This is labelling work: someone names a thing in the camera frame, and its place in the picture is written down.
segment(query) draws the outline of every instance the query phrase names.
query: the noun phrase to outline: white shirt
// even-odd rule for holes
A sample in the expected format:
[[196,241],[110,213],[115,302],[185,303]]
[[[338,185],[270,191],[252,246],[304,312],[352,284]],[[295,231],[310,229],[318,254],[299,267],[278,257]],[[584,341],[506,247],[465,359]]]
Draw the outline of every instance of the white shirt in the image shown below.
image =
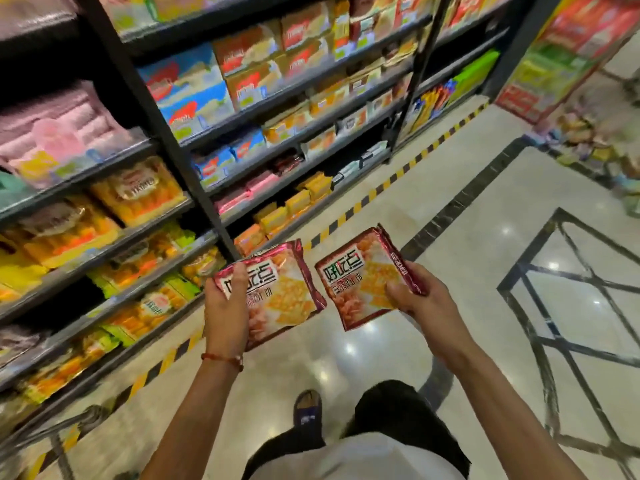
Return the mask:
[[464,480],[443,457],[381,433],[272,460],[250,480]]

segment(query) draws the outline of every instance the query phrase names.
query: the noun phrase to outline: yellow and black striped tape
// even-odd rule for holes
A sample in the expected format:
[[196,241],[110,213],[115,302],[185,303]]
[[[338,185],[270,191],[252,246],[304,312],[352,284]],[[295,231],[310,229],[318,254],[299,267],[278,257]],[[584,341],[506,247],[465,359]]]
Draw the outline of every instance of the yellow and black striped tape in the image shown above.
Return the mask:
[[[428,154],[433,152],[439,145],[443,144],[450,137],[455,135],[461,128],[463,128],[469,121],[473,120],[478,114],[484,111],[489,103],[486,102],[478,107],[474,112],[470,113],[465,119],[456,123],[453,128],[446,131],[443,135],[441,135],[436,141],[430,144],[426,149],[420,152],[415,158],[413,158],[409,163],[405,164],[400,170],[396,171],[391,177],[386,179],[382,184],[377,186],[377,188],[373,189],[369,192],[366,197],[364,197],[361,201],[356,202],[356,204],[348,209],[345,213],[343,213],[338,219],[331,223],[329,227],[324,229],[320,234],[316,235],[311,241],[307,242],[304,245],[305,250],[311,250],[315,248],[318,244],[323,242],[327,237],[329,237],[332,233],[334,233],[338,227],[342,226],[345,222],[347,222],[350,218],[354,217],[359,211],[361,211],[365,206],[370,204],[376,197],[378,197],[382,192],[387,190],[393,183],[398,181],[400,178],[404,177],[409,170],[411,170],[414,166],[416,166],[420,161],[424,158],[427,158]],[[163,374],[176,360],[180,359],[183,355],[185,355],[189,350],[195,347],[195,345],[202,338],[204,329],[198,330],[194,333],[188,340],[185,340],[180,346],[173,348],[169,351],[169,353],[162,359],[162,361],[156,363],[151,369],[146,371],[144,374],[141,374],[132,385],[126,387],[119,395],[116,397],[112,397],[107,400],[103,407],[105,407],[109,415],[114,414],[118,409],[120,409],[125,403],[130,401],[133,396],[135,396],[140,389],[145,386],[151,384],[151,382],[156,379],[159,375]],[[88,432],[81,431],[77,426],[73,427],[69,432],[67,437],[65,438],[63,444],[65,451],[69,451],[73,448],[78,441],[80,441]],[[20,480],[35,480],[36,476],[38,476],[44,469],[48,468],[55,460],[57,460],[57,455],[50,450],[38,457],[34,464],[26,469],[20,474]]]

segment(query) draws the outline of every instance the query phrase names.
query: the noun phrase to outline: store shelf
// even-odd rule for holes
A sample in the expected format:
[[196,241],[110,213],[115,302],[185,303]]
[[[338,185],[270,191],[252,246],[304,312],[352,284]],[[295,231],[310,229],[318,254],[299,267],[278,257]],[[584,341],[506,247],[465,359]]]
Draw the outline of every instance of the store shelf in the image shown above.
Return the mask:
[[451,29],[448,29],[448,30],[442,32],[439,35],[438,40],[436,42],[436,48],[440,47],[441,45],[447,44],[448,42],[452,41],[453,39],[457,39],[462,34],[468,32],[472,28],[477,27],[481,23],[486,22],[493,15],[495,15],[498,12],[498,10],[500,10],[504,6],[507,6],[512,1],[514,1],[514,0],[503,0],[500,3],[498,3],[497,5],[491,7],[491,9],[489,9],[489,10],[485,11],[484,13],[481,13],[480,15],[478,15],[477,18],[475,18],[473,20],[469,20],[468,22],[465,22],[465,23],[461,23],[461,24],[456,25],[455,27],[453,27]]
[[309,124],[304,130],[300,131],[292,138],[289,138],[283,143],[278,144],[272,148],[268,148],[263,154],[252,158],[246,164],[238,165],[238,169],[235,173],[214,185],[208,186],[206,188],[206,192],[209,195],[219,194],[222,190],[228,189],[229,187],[233,186],[236,182],[251,174],[252,171],[265,165],[265,163],[273,160],[277,156],[283,154],[285,151],[290,150],[291,148],[297,148],[300,143],[308,141],[313,136],[315,136],[316,133],[331,126],[331,124],[335,123],[336,120],[356,111],[358,108],[364,106],[367,101],[375,99],[375,97],[388,91],[390,88],[395,86],[396,83],[406,74],[411,72],[412,69],[413,59],[402,62],[398,65],[398,67],[388,71],[384,75],[382,80],[374,87],[369,88],[361,95],[348,98],[337,109],[328,114],[324,114],[320,118],[314,120],[313,123]]
[[446,115],[448,115],[448,113],[452,112],[455,108],[460,106],[460,104],[464,103],[465,101],[471,99],[471,97],[475,96],[478,90],[482,87],[483,83],[478,84],[475,88],[471,88],[471,90],[469,90],[467,94],[460,96],[452,105],[447,106],[444,109],[444,111],[441,112],[436,118],[432,120],[428,120],[420,128],[416,129],[413,133],[409,134],[409,136],[399,141],[398,144],[396,145],[396,153],[399,152],[405,145],[411,143],[423,132],[427,131],[428,128],[431,128],[434,124],[441,121]]
[[484,42],[484,44],[473,49],[464,57],[460,57],[458,60],[444,67],[444,69],[436,72],[435,74],[430,76],[428,79],[423,80],[418,86],[418,88],[416,89],[413,100],[418,99],[418,97],[420,97],[424,92],[428,91],[430,88],[436,86],[437,84],[444,82],[449,76],[455,74],[464,66],[471,63],[474,59],[484,54],[485,51],[487,51],[489,48],[493,46],[493,44],[495,44],[502,37],[505,37],[505,35],[507,35],[508,32],[509,32],[509,29],[505,29],[501,31],[500,33],[494,35],[489,40]]
[[217,241],[218,236],[213,231],[209,231],[187,246],[180,255],[168,260],[153,273],[140,278],[123,292],[112,296],[89,313],[69,324],[68,327],[55,333],[40,345],[28,350],[14,361],[5,365],[0,369],[0,391],[12,386],[17,379],[34,370],[39,364],[55,357],[64,350],[72,339],[89,330],[92,326],[105,321],[123,305],[139,298],[151,288],[160,284],[168,274],[196,259]]
[[242,20],[247,15],[260,13],[293,1],[296,0],[220,0],[209,8],[171,22],[158,23],[151,27],[128,32],[123,34],[121,39],[129,54],[133,57],[139,57],[170,43],[188,40],[203,32]]
[[133,345],[129,347],[118,347],[105,357],[93,364],[87,371],[71,381],[66,387],[48,399],[20,429],[14,432],[13,438],[18,438],[27,432],[35,431],[41,428],[44,423],[52,417],[63,412],[69,405],[75,402],[79,397],[92,391],[94,387],[100,384],[110,373],[130,361],[137,354],[142,352],[149,345],[160,339],[165,333],[170,331],[175,325],[180,323],[185,317],[191,314],[197,307],[204,302],[204,293],[197,295],[176,313],[160,323],[158,327],[150,331],[148,334],[140,337]]
[[75,38],[79,35],[75,13],[59,13],[49,20],[34,23],[33,27],[20,35],[0,40],[0,60],[33,50],[43,50],[56,42]]
[[391,150],[386,150],[380,153],[377,157],[374,157],[369,161],[369,164],[362,168],[359,172],[351,175],[346,180],[343,180],[340,186],[331,192],[329,195],[324,197],[320,202],[316,203],[312,206],[308,211],[302,214],[299,218],[295,219],[291,224],[286,226],[283,230],[273,236],[272,239],[268,240],[267,243],[262,245],[260,248],[256,249],[253,254],[258,253],[260,251],[269,249],[284,240],[290,238],[290,236],[295,233],[300,227],[307,224],[311,219],[319,215],[324,209],[329,207],[333,202],[338,200],[344,193],[353,188],[355,184],[361,181],[364,177],[370,174],[373,170],[375,170],[380,163],[384,160],[387,160],[391,156]]
[[123,236],[113,244],[80,256],[66,265],[44,276],[42,284],[15,301],[0,306],[0,325],[14,320],[19,315],[43,303],[56,293],[82,278],[87,271],[117,256],[130,246],[148,236],[170,219],[174,219],[193,207],[190,198],[168,210],[161,216],[138,227],[123,230]]
[[400,108],[400,106],[403,103],[404,103],[404,100],[394,101],[394,103],[391,104],[388,108],[386,108],[386,110],[382,111],[375,118],[368,121],[362,128],[360,128],[355,133],[336,139],[336,142],[332,145],[332,147],[329,148],[327,151],[325,151],[322,155],[318,155],[315,158],[300,164],[291,172],[286,174],[286,176],[280,178],[275,185],[272,185],[268,189],[258,193],[258,195],[254,196],[249,202],[240,206],[238,209],[234,209],[233,213],[226,212],[222,214],[221,216],[222,224],[224,224],[225,227],[228,225],[231,225],[234,222],[236,222],[236,220],[238,220],[240,217],[247,215],[253,209],[255,209],[256,207],[259,207],[263,202],[267,201],[268,199],[276,195],[278,192],[280,192],[284,188],[291,185],[297,179],[299,179],[304,174],[309,172],[309,170],[320,165],[320,163],[327,160],[327,158],[331,158],[334,154],[339,152],[341,149],[345,148],[348,144],[352,143],[358,137],[363,135],[366,131],[370,130],[376,125],[379,125],[386,118],[393,115],[393,113],[398,108]]
[[328,75],[339,69],[345,68],[350,64],[359,62],[365,59],[370,53],[385,48],[390,43],[403,39],[412,31],[423,27],[431,22],[431,15],[427,15],[420,20],[416,20],[414,23],[409,23],[399,30],[395,31],[388,37],[373,43],[368,47],[364,47],[361,50],[357,50],[346,57],[343,57],[339,61],[329,62],[323,64],[321,67],[311,70],[308,73],[303,74],[300,78],[292,81],[286,88],[283,88],[275,94],[268,96],[266,99],[253,104],[246,109],[236,112],[233,116],[221,121],[219,124],[208,128],[206,131],[198,133],[197,135],[190,137],[180,143],[180,146],[193,151],[201,145],[209,142],[213,142],[216,138],[228,133],[229,131],[238,128],[240,125],[245,124],[261,113],[267,112],[270,109],[285,102],[292,96],[296,96],[304,90],[315,86],[318,82],[324,80]]
[[156,154],[157,147],[151,139],[146,139],[136,143],[126,150],[118,152],[112,158],[98,165],[92,166],[77,175],[64,180],[59,184],[38,192],[32,196],[25,198],[23,201],[17,202],[10,207],[0,210],[0,225],[8,220],[16,220],[16,218],[33,213],[43,208],[43,206],[53,203],[69,193],[80,190],[87,184],[107,176],[108,174],[132,165],[133,163],[143,160],[151,155]]

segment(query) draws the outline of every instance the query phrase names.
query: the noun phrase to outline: red bracelet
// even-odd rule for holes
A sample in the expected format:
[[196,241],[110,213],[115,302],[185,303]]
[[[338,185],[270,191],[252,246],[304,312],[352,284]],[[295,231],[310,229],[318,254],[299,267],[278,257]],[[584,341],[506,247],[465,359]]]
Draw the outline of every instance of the red bracelet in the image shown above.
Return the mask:
[[232,365],[235,365],[238,368],[238,372],[242,372],[244,370],[244,358],[242,355],[238,355],[236,357],[222,357],[222,355],[204,353],[200,356],[203,360],[208,358],[209,360],[221,360],[222,362],[227,362]]

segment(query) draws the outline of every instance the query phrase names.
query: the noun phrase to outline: tiled floor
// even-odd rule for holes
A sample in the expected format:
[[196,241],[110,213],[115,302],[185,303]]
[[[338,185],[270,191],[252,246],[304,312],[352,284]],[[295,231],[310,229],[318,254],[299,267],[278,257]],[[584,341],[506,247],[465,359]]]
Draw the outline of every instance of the tiled floor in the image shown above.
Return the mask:
[[[464,104],[396,155],[390,166],[375,170],[302,228],[297,237],[305,241],[319,233],[482,102],[475,98]],[[307,261],[315,263],[378,222],[402,247],[527,129],[521,120],[490,106],[311,250]],[[574,223],[565,223],[562,229],[550,227],[548,222],[558,208],[564,210],[562,215],[578,219],[640,255],[640,221],[626,216],[619,202],[600,186],[526,148],[417,261],[449,286],[478,343],[537,418],[561,435],[563,447],[591,480],[630,480],[634,474],[640,479],[640,460],[628,460],[621,468],[615,460],[579,448],[601,445],[618,454],[639,451],[640,348],[630,330],[640,329],[640,290],[636,288],[640,287],[640,266],[609,241],[603,242],[600,234],[594,236]],[[546,242],[523,260],[532,242],[540,243],[536,236],[542,229],[550,229]],[[580,250],[580,258],[562,230]],[[524,269],[529,289],[522,278],[508,290],[499,289],[518,263],[528,266],[517,269]],[[607,297],[589,267],[599,279],[627,286],[607,286]],[[529,334],[522,316],[516,316],[512,303],[505,300],[509,290],[512,301],[531,322]],[[555,328],[548,325],[551,319]],[[188,318],[66,415],[119,392],[187,338],[201,320],[200,312]],[[564,339],[555,339],[554,331]],[[567,344],[575,348],[569,350]],[[70,451],[78,479],[110,480],[117,473],[144,466],[191,382],[201,348],[202,344],[141,389]],[[345,333],[335,308],[329,306],[309,322],[247,354],[246,369],[228,400],[205,478],[240,478],[256,448],[291,426],[292,402],[301,390],[313,387],[322,393],[324,434],[331,442],[364,390],[389,378],[420,387],[429,376],[431,360],[424,339],[400,313]],[[542,371],[540,364],[546,367]],[[602,410],[594,408],[594,400]],[[472,479],[506,478],[457,382],[438,413],[472,460]],[[59,479],[60,474],[49,468],[38,478]]]

